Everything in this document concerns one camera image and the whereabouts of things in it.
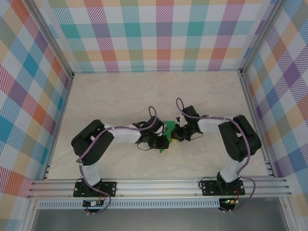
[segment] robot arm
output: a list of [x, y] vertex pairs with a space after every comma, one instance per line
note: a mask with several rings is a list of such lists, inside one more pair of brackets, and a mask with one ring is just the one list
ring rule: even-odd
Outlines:
[[[185, 114], [200, 117], [193, 106], [182, 110]], [[224, 168], [217, 174], [217, 186], [222, 194], [233, 188], [239, 180], [238, 172], [247, 161], [247, 147], [238, 128], [230, 121], [221, 119], [189, 118], [183, 114], [177, 118], [180, 122], [171, 132], [171, 139], [176, 141], [191, 140], [195, 133], [214, 132], [220, 133], [229, 155]], [[249, 144], [250, 155], [254, 155], [261, 148], [261, 141], [245, 116], [238, 115], [233, 120], [243, 130]]]
[[71, 145], [73, 146], [75, 154], [81, 157], [101, 131], [106, 128], [111, 128], [99, 137], [88, 154], [81, 160], [82, 172], [87, 182], [91, 186], [94, 186], [101, 181], [97, 162], [111, 143], [130, 142], [139, 144], [146, 142], [150, 149], [167, 149], [169, 147], [169, 141], [165, 135], [162, 135], [162, 133], [166, 131], [167, 126], [159, 118], [157, 118], [151, 128], [147, 130], [137, 130], [148, 127], [153, 121], [154, 116], [152, 116], [148, 122], [139, 122], [128, 126], [134, 129], [112, 129], [114, 126], [105, 125], [100, 120], [96, 119], [75, 136]]

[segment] green object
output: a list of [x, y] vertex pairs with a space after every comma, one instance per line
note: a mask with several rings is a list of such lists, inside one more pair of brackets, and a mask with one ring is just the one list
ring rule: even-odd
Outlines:
[[166, 124], [168, 126], [168, 129], [167, 129], [167, 131], [165, 131], [163, 133], [163, 135], [166, 135], [168, 140], [169, 140], [169, 143], [171, 143], [172, 140], [170, 139], [170, 134], [171, 134], [172, 130], [175, 128], [175, 121], [164, 121], [164, 124]]

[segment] beige marble floor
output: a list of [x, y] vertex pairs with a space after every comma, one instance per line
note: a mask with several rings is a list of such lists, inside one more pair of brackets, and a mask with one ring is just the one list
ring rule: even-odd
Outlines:
[[[251, 121], [235, 71], [77, 74], [48, 178], [79, 178], [70, 143], [94, 119], [128, 125], [149, 119], [148, 106], [152, 105], [162, 120], [175, 120], [177, 97], [201, 115], [243, 114]], [[110, 145], [99, 166], [102, 178], [185, 178], [216, 176], [226, 159], [221, 136], [208, 133], [192, 142], [172, 142], [161, 154], [143, 152], [130, 143]], [[243, 175], [267, 175], [260, 150]]]

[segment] metal base plate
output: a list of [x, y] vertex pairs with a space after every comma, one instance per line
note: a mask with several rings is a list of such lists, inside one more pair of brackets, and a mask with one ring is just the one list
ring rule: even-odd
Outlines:
[[[111, 197], [116, 196], [116, 182], [115, 181], [101, 181], [94, 185], [94, 188], [101, 190]], [[77, 181], [73, 197], [99, 197], [100, 193], [90, 189], [84, 181]]]
[[237, 196], [238, 190], [239, 195], [245, 195], [245, 189], [242, 180], [238, 180], [234, 186], [225, 194], [221, 194], [220, 189], [216, 184], [216, 180], [203, 180], [201, 181], [201, 188], [202, 188], [202, 195], [203, 196], [221, 196], [221, 195], [228, 195], [228, 196]]

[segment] colorful plaid backdrop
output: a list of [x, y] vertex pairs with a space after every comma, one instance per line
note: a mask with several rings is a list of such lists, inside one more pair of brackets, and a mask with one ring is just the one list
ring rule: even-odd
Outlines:
[[0, 0], [0, 230], [16, 230], [39, 179], [69, 77], [22, 0]]
[[308, 226], [308, 0], [288, 0], [248, 75], [278, 175]]
[[36, 2], [74, 69], [95, 72], [238, 69], [274, 0]]

